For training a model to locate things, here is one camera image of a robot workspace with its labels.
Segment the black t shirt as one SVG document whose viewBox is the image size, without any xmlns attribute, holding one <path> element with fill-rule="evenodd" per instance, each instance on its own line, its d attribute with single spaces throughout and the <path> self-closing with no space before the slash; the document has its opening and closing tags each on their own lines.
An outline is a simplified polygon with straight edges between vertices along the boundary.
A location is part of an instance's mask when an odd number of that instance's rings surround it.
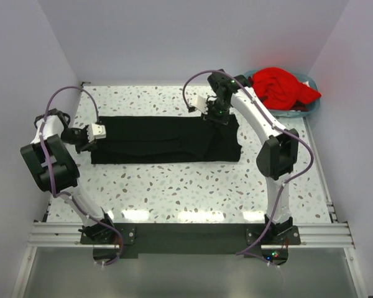
<svg viewBox="0 0 373 298">
<path fill-rule="evenodd" d="M 238 162 L 239 123 L 201 117 L 102 116 L 106 138 L 91 152 L 94 165 Z"/>
</svg>

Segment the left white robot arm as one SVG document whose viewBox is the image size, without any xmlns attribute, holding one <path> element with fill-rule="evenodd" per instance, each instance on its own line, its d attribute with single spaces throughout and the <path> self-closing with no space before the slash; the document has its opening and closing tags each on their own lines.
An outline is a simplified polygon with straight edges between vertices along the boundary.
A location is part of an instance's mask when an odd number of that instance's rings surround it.
<svg viewBox="0 0 373 298">
<path fill-rule="evenodd" d="M 66 145 L 77 153 L 93 151 L 98 140 L 106 137 L 100 123 L 82 129 L 70 127 L 70 116 L 58 109 L 36 117 L 36 134 L 20 153 L 36 185 L 53 197 L 60 197 L 82 221 L 80 232 L 94 243 L 110 244 L 119 240 L 112 218 L 81 187 L 80 172 Z"/>
</svg>

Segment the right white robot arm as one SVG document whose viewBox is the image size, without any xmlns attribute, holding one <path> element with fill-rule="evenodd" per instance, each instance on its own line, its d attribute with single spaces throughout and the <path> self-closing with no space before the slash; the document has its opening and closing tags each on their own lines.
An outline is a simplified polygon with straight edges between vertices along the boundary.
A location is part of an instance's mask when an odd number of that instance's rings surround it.
<svg viewBox="0 0 373 298">
<path fill-rule="evenodd" d="M 267 213 L 265 226 L 254 244 L 266 239 L 280 243 L 293 227 L 289 206 L 289 182 L 295 178 L 300 137 L 295 129 L 287 129 L 265 108 L 255 94 L 248 79 L 232 77 L 224 70 L 208 72 L 208 82 L 215 99 L 206 99 L 200 109 L 206 120 L 225 124 L 230 108 L 235 108 L 252 127 L 262 145 L 256 165 L 267 185 Z"/>
</svg>

